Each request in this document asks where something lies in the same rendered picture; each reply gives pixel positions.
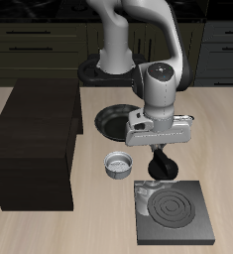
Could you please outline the dark grey kitchen cupboard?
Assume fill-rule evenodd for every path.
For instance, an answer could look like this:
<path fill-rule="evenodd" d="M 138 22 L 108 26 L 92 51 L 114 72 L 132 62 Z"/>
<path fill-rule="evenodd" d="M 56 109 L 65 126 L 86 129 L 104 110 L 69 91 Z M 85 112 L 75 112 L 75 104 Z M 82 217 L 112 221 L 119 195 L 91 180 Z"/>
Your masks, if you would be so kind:
<path fill-rule="evenodd" d="M 204 26 L 195 87 L 233 87 L 233 21 Z"/>

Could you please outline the black kitchen countertop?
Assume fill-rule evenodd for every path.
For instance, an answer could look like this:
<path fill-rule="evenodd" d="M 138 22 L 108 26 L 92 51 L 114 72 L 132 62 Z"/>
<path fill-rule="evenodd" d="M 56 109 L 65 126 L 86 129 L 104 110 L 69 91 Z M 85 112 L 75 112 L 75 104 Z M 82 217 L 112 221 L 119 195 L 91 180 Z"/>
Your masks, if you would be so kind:
<path fill-rule="evenodd" d="M 179 23 L 233 21 L 233 0 L 166 0 Z M 0 23 L 100 23 L 86 0 L 0 0 Z"/>

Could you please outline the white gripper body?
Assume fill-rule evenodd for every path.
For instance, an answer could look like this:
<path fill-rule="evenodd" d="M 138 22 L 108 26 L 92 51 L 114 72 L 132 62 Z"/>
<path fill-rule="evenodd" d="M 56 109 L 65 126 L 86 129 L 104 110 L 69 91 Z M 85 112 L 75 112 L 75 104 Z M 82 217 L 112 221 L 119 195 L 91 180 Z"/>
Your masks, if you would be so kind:
<path fill-rule="evenodd" d="M 162 145 L 172 143 L 186 143 L 190 140 L 190 127 L 194 118 L 188 115 L 176 115 L 173 126 L 161 132 L 151 130 L 134 130 L 126 124 L 127 146 Z"/>

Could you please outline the dark olive kitchen cupboards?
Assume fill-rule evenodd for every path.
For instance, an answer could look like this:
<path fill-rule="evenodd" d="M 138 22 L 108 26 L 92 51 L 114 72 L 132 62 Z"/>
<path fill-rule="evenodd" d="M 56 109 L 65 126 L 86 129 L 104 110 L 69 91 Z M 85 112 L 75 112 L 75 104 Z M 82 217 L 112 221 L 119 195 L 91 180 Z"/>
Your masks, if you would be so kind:
<path fill-rule="evenodd" d="M 179 23 L 186 55 L 195 76 L 203 23 Z M 170 57 L 161 29 L 130 23 L 128 46 L 148 62 Z M 76 78 L 80 64 L 99 54 L 101 23 L 0 23 L 0 86 L 18 78 Z"/>

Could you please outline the dark grey stove plate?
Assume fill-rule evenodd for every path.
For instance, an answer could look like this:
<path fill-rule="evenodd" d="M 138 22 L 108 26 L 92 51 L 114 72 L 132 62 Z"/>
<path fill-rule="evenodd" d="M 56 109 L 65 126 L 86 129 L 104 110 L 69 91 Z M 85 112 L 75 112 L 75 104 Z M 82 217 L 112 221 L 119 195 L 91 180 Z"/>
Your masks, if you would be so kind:
<path fill-rule="evenodd" d="M 199 181 L 134 181 L 138 245 L 213 245 Z"/>

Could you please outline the dark wooden cabinet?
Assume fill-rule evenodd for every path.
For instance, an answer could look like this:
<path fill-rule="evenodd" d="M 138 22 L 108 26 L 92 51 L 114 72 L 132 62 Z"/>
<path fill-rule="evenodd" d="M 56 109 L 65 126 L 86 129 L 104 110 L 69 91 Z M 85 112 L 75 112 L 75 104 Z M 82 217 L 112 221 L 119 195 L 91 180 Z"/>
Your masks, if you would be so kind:
<path fill-rule="evenodd" d="M 70 173 L 82 132 L 77 79 L 18 79 L 0 114 L 1 209 L 72 211 Z"/>

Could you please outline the flat black base plate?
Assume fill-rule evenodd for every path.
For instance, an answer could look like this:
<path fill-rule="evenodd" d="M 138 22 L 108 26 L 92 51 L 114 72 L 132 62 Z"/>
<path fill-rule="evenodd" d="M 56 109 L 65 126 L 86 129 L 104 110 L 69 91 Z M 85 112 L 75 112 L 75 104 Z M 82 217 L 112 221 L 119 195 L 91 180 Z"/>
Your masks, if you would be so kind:
<path fill-rule="evenodd" d="M 88 59 L 78 67 L 78 78 L 87 87 L 131 87 L 132 70 L 122 74 L 106 73 L 97 67 L 99 54 L 91 54 Z"/>

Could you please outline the round black stove knob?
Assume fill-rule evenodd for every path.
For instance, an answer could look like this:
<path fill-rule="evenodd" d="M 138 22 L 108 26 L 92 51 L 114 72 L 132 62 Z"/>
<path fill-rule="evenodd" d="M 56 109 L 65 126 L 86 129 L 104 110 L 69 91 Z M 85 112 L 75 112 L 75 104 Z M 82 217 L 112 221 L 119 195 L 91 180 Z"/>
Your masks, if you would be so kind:
<path fill-rule="evenodd" d="M 148 166 L 148 172 L 154 180 L 173 180 L 178 174 L 178 166 L 161 150 L 154 151 L 154 157 Z"/>

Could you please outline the black frying pan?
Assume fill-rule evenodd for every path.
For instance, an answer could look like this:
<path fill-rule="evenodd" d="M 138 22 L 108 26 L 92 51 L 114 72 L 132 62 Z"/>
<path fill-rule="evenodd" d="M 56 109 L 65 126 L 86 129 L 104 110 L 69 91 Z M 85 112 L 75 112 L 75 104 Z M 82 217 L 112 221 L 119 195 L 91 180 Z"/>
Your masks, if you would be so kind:
<path fill-rule="evenodd" d="M 135 110 L 139 110 L 139 107 L 130 104 L 108 106 L 96 115 L 94 124 L 104 137 L 116 142 L 124 142 L 129 113 Z"/>

